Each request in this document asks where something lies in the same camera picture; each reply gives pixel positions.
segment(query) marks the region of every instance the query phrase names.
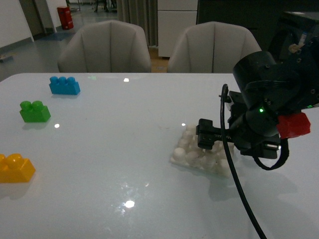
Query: glossy table surface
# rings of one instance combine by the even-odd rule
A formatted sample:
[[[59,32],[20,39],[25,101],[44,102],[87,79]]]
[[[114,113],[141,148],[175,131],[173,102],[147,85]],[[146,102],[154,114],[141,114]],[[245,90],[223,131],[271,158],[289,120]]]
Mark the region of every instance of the glossy table surface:
[[[169,162],[182,123],[220,126],[222,85],[238,90],[231,74],[64,74],[79,82],[77,96],[52,95],[51,76],[0,83],[0,153],[21,153],[36,168],[29,183],[0,184],[1,239],[258,238],[231,177]],[[26,100],[42,101],[51,119],[24,123]],[[264,171],[235,150],[269,239],[319,235],[318,109],[305,113],[312,132],[289,140],[282,168]]]

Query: chair backrest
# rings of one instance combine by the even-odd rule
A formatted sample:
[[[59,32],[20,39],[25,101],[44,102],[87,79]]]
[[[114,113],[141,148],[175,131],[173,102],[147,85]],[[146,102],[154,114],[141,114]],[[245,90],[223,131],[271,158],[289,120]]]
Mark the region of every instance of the chair backrest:
[[[82,27],[58,59],[60,72],[151,72],[144,30],[109,20]]]
[[[243,57],[261,51],[246,28],[221,22],[188,27],[178,37],[167,71],[171,73],[232,73]]]

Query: yellow toy block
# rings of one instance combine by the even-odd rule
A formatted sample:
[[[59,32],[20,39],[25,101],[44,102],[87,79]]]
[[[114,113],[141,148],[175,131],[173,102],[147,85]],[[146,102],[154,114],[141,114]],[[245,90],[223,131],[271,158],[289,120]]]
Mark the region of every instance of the yellow toy block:
[[[30,181],[35,168],[28,158],[14,153],[7,158],[0,154],[0,183],[24,183]]]

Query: green toy block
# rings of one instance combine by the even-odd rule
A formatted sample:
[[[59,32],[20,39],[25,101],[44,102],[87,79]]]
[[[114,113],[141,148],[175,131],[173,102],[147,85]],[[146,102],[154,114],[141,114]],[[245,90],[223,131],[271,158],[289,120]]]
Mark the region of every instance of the green toy block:
[[[21,104],[20,114],[26,123],[47,122],[51,117],[49,109],[41,101],[23,101]]]

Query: white cabinet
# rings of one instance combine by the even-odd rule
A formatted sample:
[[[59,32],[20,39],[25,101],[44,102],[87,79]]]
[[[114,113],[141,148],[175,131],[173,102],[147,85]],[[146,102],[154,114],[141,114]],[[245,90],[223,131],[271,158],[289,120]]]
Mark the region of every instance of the white cabinet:
[[[170,57],[179,34],[196,25],[197,0],[159,0],[159,56]]]

